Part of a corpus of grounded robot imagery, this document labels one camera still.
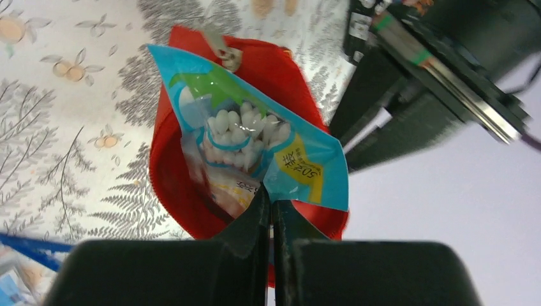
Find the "yellow label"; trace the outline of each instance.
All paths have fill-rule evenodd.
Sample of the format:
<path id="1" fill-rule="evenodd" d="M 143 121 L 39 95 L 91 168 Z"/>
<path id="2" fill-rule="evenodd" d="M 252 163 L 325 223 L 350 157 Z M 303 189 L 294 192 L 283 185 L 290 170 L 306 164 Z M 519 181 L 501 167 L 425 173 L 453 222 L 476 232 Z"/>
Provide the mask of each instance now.
<path id="1" fill-rule="evenodd" d="M 297 182 L 310 187 L 308 201 L 321 204 L 323 167 L 320 164 L 312 163 L 308 159 L 300 136 L 295 134 L 293 142 L 279 152 L 274 153 L 274 157 L 282 172 L 287 173 Z"/>

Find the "blue plastic bag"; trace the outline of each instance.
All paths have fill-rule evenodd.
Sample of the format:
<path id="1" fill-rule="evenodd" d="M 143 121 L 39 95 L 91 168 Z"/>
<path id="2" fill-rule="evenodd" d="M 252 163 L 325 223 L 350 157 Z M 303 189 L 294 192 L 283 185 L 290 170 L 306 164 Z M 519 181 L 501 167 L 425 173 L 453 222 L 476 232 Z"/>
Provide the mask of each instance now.
<path id="1" fill-rule="evenodd" d="M 148 48 L 182 134 L 194 140 L 185 154 L 199 154 L 209 170 L 237 183 L 262 181 L 271 201 L 348 210 L 348 169 L 337 139 L 203 57 Z"/>

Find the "green graphic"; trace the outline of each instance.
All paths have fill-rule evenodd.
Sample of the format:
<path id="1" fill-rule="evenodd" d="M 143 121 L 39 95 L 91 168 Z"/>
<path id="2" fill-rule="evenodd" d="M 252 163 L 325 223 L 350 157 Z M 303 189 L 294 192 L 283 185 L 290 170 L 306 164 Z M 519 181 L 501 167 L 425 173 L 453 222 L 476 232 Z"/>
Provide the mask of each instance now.
<path id="1" fill-rule="evenodd" d="M 242 100 L 245 99 L 259 108 L 262 117 L 267 115 L 267 107 L 263 102 L 238 84 L 227 70 L 222 67 L 215 68 L 209 73 L 177 73 L 168 86 L 171 88 L 178 82 L 184 82 L 195 99 L 211 94 L 212 108 L 218 107 L 228 98 L 238 105 L 242 105 Z"/>

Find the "black mechanical part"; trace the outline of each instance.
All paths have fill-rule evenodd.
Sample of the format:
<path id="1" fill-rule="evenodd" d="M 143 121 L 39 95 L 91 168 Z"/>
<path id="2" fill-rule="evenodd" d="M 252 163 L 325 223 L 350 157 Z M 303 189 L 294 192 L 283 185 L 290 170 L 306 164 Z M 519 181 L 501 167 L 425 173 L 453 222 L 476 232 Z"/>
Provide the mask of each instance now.
<path id="1" fill-rule="evenodd" d="M 332 241 L 264 187 L 210 240 L 81 243 L 44 305 L 266 305 L 271 222 L 278 306 L 481 305 L 448 247 Z"/>
<path id="2" fill-rule="evenodd" d="M 424 13 L 392 4 L 379 16 L 387 16 L 387 25 L 373 24 L 378 45 L 359 62 L 329 128 L 346 145 L 381 108 L 392 118 L 346 153 L 350 172 L 427 149 L 471 121 L 506 143 L 524 134 L 522 103 L 493 81 L 541 50 L 537 6 L 527 0 L 429 2 Z M 410 58 L 419 50 L 432 66 Z"/>
<path id="3" fill-rule="evenodd" d="M 456 50 L 466 51 L 499 80 L 527 57 L 541 50 L 541 18 L 537 0 L 434 0 L 421 22 Z"/>
<path id="4" fill-rule="evenodd" d="M 44 306 L 265 305 L 271 213 L 267 191 L 210 240 L 79 244 Z"/>
<path id="5" fill-rule="evenodd" d="M 346 32 L 342 48 L 348 62 L 357 65 L 368 48 L 369 27 L 376 15 L 376 8 L 383 0 L 350 0 Z"/>

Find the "white surface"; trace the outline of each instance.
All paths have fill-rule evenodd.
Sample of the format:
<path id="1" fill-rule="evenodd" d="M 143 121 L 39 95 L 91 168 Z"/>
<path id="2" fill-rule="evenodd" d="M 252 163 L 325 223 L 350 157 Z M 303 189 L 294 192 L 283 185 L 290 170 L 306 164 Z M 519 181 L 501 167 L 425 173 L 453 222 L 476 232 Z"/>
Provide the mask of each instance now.
<path id="1" fill-rule="evenodd" d="M 527 66 L 500 87 L 521 83 Z M 541 84 L 521 96 L 537 136 L 539 96 Z M 470 126 L 436 149 L 352 175 L 344 239 L 443 242 L 486 305 L 541 305 L 540 173 L 539 152 Z"/>

